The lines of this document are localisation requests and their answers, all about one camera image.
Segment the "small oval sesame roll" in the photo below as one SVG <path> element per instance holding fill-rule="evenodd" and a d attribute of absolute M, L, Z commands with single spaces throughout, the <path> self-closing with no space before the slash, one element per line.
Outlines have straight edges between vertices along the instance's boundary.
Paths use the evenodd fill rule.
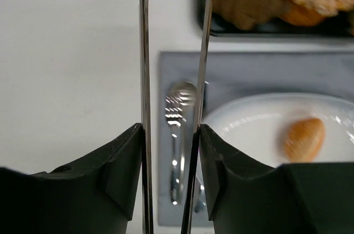
<path fill-rule="evenodd" d="M 292 123 L 284 140 L 284 153 L 292 163 L 312 162 L 318 155 L 326 135 L 319 118 L 301 119 Z"/>

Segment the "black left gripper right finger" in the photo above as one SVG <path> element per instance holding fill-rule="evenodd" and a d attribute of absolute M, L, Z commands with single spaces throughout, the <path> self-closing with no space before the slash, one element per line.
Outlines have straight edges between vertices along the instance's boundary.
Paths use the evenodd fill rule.
<path fill-rule="evenodd" d="M 216 233 L 352 233 L 353 164 L 272 168 L 201 126 L 200 158 Z"/>

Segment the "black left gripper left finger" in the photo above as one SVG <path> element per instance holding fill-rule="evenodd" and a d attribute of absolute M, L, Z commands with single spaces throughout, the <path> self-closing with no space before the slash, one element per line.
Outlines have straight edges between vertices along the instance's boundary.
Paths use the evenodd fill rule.
<path fill-rule="evenodd" d="M 142 125 L 57 167 L 1 169 L 2 233 L 125 233 L 142 162 Z"/>

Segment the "metal tongs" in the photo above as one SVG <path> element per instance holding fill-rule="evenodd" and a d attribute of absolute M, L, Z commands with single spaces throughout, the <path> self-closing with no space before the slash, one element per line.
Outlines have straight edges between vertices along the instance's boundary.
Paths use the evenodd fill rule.
<path fill-rule="evenodd" d="M 150 127 L 150 67 L 149 67 L 149 0 L 139 0 L 140 27 L 140 86 L 141 86 L 141 119 L 145 135 L 142 150 L 142 185 L 143 185 L 143 233 L 153 233 L 153 197 L 152 197 L 152 154 Z M 202 106 L 204 102 L 207 52 L 209 47 L 210 26 L 212 16 L 212 1 L 205 0 L 204 25 L 197 78 L 197 92 L 194 112 L 193 138 L 188 175 L 188 186 L 184 205 L 181 233 L 191 232 L 193 213 L 194 189 L 196 182 L 196 167 L 199 155 L 200 126 Z"/>

